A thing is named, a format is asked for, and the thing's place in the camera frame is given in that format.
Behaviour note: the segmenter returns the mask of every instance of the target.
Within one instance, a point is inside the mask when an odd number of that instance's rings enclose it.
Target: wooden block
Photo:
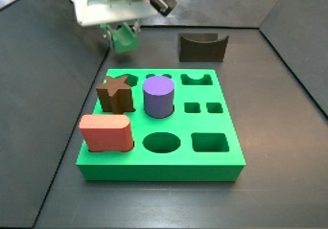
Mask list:
[[[79,130],[92,152],[130,151],[134,148],[130,118],[126,115],[84,115]]]
[[[105,83],[96,87],[103,112],[123,114],[134,112],[132,91],[128,77],[112,78],[105,76]]]

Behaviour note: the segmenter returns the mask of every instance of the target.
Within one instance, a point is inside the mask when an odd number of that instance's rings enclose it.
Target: circular hole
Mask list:
[[[163,76],[171,79],[171,75],[170,74],[163,74]]]
[[[168,153],[179,148],[180,140],[171,133],[156,132],[144,137],[143,146],[155,153]]]
[[[150,77],[154,77],[155,76],[155,74],[148,74],[147,76],[146,76],[146,79],[148,79]]]

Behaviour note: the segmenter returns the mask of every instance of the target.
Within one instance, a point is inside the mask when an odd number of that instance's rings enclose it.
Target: square hole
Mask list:
[[[193,133],[193,149],[195,152],[227,152],[229,145],[223,133]]]
[[[199,113],[199,103],[184,103],[186,113]]]
[[[219,103],[207,103],[206,107],[209,113],[223,113],[222,105]]]

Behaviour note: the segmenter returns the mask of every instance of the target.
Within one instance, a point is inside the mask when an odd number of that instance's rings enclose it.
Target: brown star block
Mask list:
[[[103,112],[123,114],[134,112],[132,91],[128,77],[112,78],[105,76],[105,83],[96,87]]]

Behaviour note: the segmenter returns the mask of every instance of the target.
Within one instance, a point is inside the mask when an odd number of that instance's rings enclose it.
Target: black table surface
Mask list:
[[[223,63],[180,63],[180,32],[229,35]],[[139,43],[108,55],[93,88],[108,68],[215,69],[246,168],[235,182],[85,182],[75,129],[36,227],[326,227],[326,119],[259,31],[150,28]],[[83,114],[95,101],[92,90]]]

